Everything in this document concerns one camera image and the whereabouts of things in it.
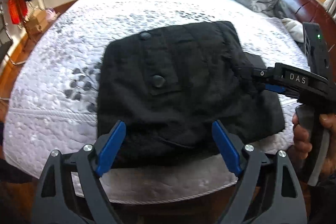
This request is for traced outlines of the black pants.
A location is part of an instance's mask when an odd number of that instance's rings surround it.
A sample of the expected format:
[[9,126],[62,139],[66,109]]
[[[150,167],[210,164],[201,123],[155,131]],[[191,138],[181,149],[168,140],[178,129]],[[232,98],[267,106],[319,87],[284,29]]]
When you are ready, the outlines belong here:
[[217,154],[220,120],[244,141],[267,131],[264,98],[239,73],[248,59],[231,22],[145,31],[111,42],[100,68],[97,133],[116,121],[126,137],[114,168],[177,165]]

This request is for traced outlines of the dark grey folded garment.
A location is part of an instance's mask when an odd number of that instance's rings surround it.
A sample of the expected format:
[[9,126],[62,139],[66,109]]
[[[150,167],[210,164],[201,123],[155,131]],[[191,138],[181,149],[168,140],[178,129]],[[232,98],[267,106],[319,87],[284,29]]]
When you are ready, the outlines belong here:
[[237,133],[244,143],[260,141],[285,128],[283,111],[274,92],[263,89],[263,84],[252,79],[252,69],[265,69],[262,58],[244,52],[239,62],[240,114],[242,128]]

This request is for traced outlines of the white cloth by headboard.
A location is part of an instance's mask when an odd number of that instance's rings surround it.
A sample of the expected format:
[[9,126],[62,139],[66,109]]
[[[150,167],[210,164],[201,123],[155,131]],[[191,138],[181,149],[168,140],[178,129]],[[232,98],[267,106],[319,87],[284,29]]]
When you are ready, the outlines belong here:
[[282,24],[289,32],[290,36],[293,38],[294,41],[303,43],[304,42],[304,35],[303,35],[303,25],[297,20],[284,18],[281,20]]

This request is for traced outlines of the wooden headboard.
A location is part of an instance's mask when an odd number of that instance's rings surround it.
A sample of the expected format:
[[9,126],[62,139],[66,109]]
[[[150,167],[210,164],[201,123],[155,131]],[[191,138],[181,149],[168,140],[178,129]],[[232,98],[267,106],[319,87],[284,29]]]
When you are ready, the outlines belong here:
[[317,0],[283,0],[300,22],[318,23],[332,61],[335,61],[335,21]]

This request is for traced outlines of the white grey leaf quilt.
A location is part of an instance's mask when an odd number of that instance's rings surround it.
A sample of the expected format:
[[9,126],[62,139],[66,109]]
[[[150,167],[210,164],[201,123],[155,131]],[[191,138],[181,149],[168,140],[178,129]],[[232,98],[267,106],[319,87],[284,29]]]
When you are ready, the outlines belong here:
[[[306,57],[281,20],[252,12],[234,0],[78,0],[42,36],[21,69],[5,119],[5,160],[39,178],[53,149],[77,152],[96,140],[93,112],[99,62],[109,42],[177,24],[228,20],[244,51],[267,67],[284,63],[309,70]],[[75,69],[91,73],[80,76]],[[113,203],[158,204],[198,198],[233,186],[220,155],[157,169],[112,169],[101,184]]]

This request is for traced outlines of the cardboard boxes stack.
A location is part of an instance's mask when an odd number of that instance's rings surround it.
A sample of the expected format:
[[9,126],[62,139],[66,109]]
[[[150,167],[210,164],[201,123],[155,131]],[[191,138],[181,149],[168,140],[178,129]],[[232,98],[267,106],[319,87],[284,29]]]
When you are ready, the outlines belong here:
[[47,13],[45,10],[37,9],[29,17],[26,28],[32,35],[42,33],[48,26]]

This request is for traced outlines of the pink small object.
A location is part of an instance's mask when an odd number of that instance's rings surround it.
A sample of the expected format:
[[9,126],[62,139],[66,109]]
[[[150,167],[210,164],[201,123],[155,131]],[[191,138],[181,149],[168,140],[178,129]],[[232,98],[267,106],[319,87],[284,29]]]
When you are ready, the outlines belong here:
[[45,9],[45,12],[47,20],[52,20],[56,16],[56,12],[53,8],[48,7]]

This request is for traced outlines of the red hanging bag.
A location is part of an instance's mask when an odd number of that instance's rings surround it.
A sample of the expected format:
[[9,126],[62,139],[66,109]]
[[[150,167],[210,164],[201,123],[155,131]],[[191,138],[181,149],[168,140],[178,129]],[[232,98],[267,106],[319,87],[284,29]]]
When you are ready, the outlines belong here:
[[25,0],[8,0],[7,6],[12,24],[20,24],[25,20],[28,12]]

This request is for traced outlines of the black metal frame chair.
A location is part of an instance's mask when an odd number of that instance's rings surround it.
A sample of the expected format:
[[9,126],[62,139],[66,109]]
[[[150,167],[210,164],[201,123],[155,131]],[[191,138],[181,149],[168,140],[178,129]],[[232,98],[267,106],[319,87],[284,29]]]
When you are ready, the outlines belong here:
[[0,58],[1,58],[1,63],[2,61],[7,57],[9,62],[13,64],[13,66],[20,66],[26,63],[25,61],[20,61],[20,62],[15,62],[12,60],[12,58],[9,55],[9,49],[13,45],[13,39],[11,38],[8,30],[7,30],[7,23],[5,22],[4,14],[3,14],[3,7],[1,4],[1,25],[0,25]]

